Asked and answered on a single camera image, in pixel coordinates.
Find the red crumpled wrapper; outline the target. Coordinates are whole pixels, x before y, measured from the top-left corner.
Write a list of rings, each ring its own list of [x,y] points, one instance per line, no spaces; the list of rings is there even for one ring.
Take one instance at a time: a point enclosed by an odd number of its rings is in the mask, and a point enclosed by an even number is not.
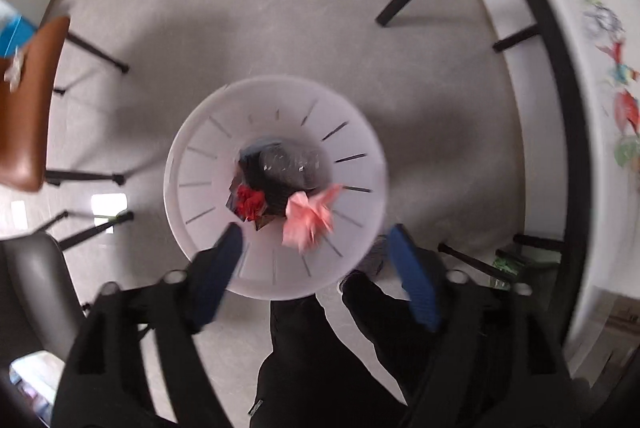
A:
[[[240,184],[235,190],[234,212],[243,221],[257,221],[265,209],[266,197],[263,191],[246,184]]]

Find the black plastic bag trash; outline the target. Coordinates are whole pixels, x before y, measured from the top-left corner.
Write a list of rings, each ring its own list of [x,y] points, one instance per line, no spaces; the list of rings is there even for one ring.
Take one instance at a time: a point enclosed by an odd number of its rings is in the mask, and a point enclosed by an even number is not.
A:
[[[237,218],[234,201],[235,190],[240,184],[265,194],[266,209],[262,217],[250,222],[259,231],[268,223],[285,217],[286,204],[294,193],[314,195],[329,186],[326,155],[320,149],[302,143],[263,137],[241,149],[236,159],[227,208]]]

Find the black trousers leg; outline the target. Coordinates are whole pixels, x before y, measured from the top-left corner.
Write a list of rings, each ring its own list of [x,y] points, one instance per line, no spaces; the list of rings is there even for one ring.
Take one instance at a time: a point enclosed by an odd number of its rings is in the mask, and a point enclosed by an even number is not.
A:
[[[270,307],[272,351],[260,367],[253,427],[397,427],[439,349],[410,305],[366,273],[342,283],[342,300],[378,362],[399,386],[397,400],[334,333],[314,296]]]

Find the white crumpled tissue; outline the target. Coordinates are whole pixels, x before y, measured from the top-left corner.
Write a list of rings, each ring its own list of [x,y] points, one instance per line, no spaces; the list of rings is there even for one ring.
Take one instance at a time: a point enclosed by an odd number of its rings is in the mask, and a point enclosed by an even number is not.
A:
[[[17,48],[10,58],[8,68],[3,73],[3,82],[9,85],[12,93],[16,92],[21,85],[24,60],[25,53],[21,48]]]

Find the pink paper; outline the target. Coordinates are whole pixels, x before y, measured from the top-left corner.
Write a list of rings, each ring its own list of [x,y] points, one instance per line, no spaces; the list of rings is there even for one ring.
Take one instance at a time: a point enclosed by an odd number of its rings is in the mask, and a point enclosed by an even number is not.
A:
[[[333,184],[317,194],[294,193],[285,207],[282,244],[299,253],[318,246],[321,238],[334,230],[332,206],[343,190]]]

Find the white slotted trash basket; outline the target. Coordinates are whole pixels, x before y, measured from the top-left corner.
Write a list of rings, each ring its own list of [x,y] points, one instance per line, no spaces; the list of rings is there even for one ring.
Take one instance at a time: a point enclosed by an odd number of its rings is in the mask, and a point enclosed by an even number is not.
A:
[[[283,241],[291,195],[340,192],[313,246]],[[212,247],[229,223],[243,251],[229,290],[259,300],[302,298],[335,283],[380,231],[387,169],[363,113],[330,88],[292,76],[258,76],[220,88],[196,107],[172,143],[166,217],[186,258]]]

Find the blue plastic bin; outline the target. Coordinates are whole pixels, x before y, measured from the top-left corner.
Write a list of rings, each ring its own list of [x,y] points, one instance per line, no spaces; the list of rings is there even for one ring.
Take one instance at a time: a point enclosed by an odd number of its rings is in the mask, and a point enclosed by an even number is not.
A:
[[[0,56],[10,57],[25,45],[37,28],[6,0],[0,0]]]

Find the grey office chair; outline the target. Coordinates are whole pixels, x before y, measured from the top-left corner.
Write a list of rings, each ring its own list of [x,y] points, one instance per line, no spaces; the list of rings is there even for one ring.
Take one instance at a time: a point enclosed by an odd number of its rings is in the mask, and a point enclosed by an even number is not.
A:
[[[57,240],[48,233],[68,218],[65,210],[29,234],[1,240],[1,366],[30,353],[47,351],[65,360],[82,322],[77,297],[64,257],[66,250],[129,222],[124,211],[106,222]]]

